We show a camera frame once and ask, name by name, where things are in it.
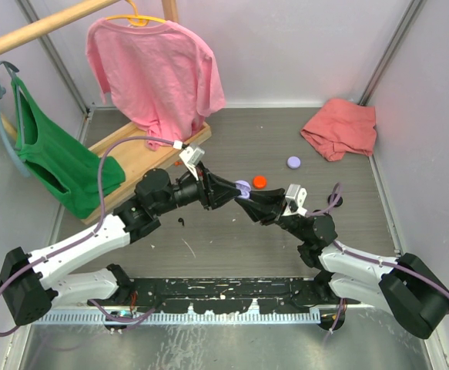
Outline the lilac earbud charging case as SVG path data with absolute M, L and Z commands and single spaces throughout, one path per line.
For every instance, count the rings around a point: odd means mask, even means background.
M 248 200 L 250 198 L 251 186 L 245 180 L 237 180 L 235 182 L 236 188 L 240 191 L 238 198 Z

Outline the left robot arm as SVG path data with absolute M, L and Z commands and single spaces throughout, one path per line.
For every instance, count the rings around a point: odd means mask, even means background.
M 176 181 L 163 169 L 148 171 L 136 184 L 133 197 L 94 227 L 40 250 L 25 253 L 16 247 L 5 255 L 0 292 L 13 321 L 23 326 L 40 319 L 60 295 L 54 283 L 91 260 L 151 234 L 160 225 L 159 216 L 193 202 L 214 210 L 240 194 L 236 183 L 212 174 L 202 163 Z

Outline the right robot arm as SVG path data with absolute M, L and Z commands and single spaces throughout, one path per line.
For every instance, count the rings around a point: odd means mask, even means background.
M 305 188 L 252 191 L 236 202 L 250 219 L 275 224 L 297 238 L 304 264 L 319 270 L 315 292 L 320 301 L 338 298 L 371 305 L 392 315 L 412 335 L 429 338 L 449 315 L 449 290 L 416 255 L 385 257 L 338 241 L 328 210 L 308 211 Z

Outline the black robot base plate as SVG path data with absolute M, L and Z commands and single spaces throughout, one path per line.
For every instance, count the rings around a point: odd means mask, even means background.
M 198 315 L 244 314 L 258 305 L 259 313 L 308 313 L 322 304 L 339 304 L 331 293 L 322 293 L 314 280 L 301 277 L 238 278 L 137 278 L 125 299 L 99 300 L 104 308 L 134 306 L 144 312 Z

